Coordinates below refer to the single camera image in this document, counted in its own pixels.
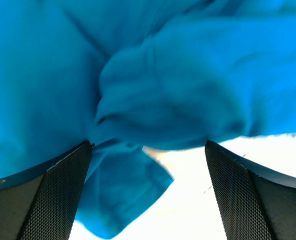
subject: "blue cloth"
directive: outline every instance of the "blue cloth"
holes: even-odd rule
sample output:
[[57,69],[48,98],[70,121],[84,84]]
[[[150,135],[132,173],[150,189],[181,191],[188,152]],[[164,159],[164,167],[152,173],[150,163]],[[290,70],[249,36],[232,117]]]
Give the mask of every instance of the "blue cloth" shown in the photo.
[[112,238],[171,184],[142,146],[296,132],[296,0],[0,0],[0,177],[96,147],[76,218]]

